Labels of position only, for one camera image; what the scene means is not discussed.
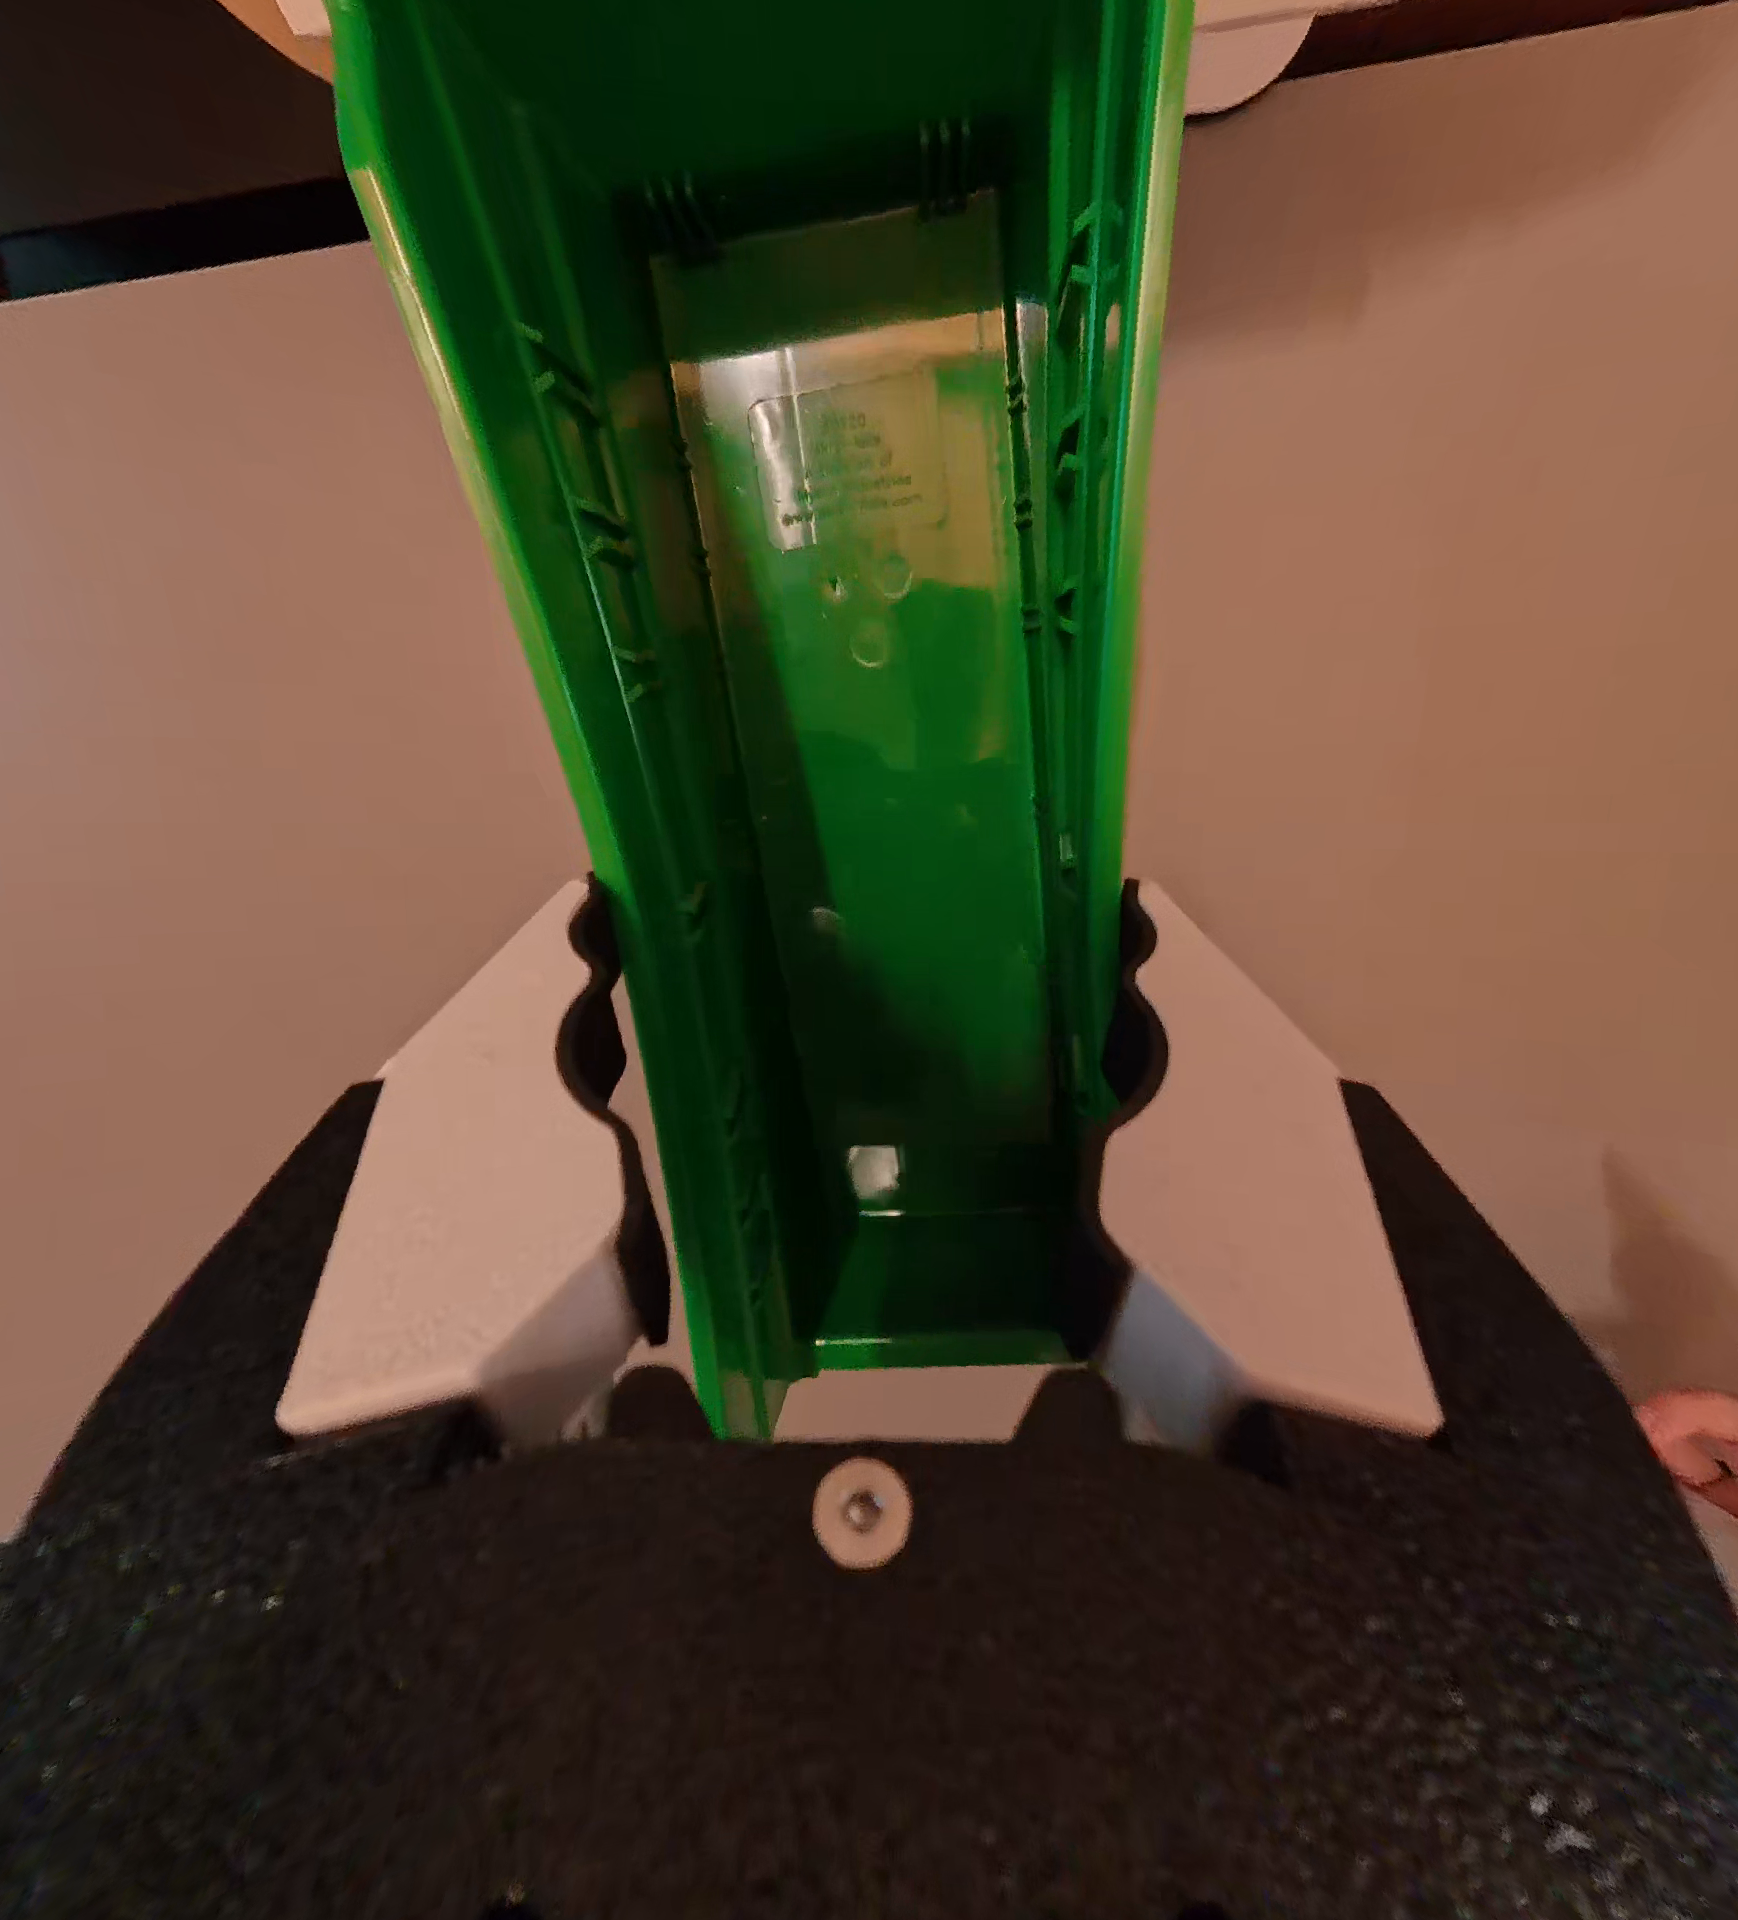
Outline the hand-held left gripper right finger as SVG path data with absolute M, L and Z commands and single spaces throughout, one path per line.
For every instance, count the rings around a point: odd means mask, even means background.
M 1098 1219 L 1128 1266 L 1093 1363 L 1137 1442 L 1212 1453 L 1252 1404 L 1442 1427 L 1334 1061 L 1153 880 L 1124 888 L 1137 1078 Z

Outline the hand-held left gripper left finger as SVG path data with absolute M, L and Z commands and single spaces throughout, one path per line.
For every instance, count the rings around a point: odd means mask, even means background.
M 281 1430 L 473 1401 L 570 1436 L 672 1363 L 670 1228 L 609 898 L 572 878 L 383 1070 Z

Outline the green plastic bin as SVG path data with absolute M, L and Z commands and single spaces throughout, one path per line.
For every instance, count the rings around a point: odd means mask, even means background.
M 329 4 L 699 1394 L 1084 1357 L 1190 4 Z

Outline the grey desk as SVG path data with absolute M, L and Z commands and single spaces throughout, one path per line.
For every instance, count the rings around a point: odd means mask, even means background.
M 1128 857 L 1738 1389 L 1738 4 L 1185 131 Z M 0 1536 L 582 835 L 377 258 L 0 305 Z

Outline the white clipboard stand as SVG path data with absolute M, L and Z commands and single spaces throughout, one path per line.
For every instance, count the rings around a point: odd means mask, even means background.
M 1217 116 L 1257 98 L 1288 69 L 1315 2 L 1191 2 L 1185 117 Z

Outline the instruction sheet on wooden board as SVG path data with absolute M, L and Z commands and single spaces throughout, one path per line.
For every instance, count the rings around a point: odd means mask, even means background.
M 331 20 L 327 2 L 218 2 L 255 35 L 310 75 L 332 82 Z

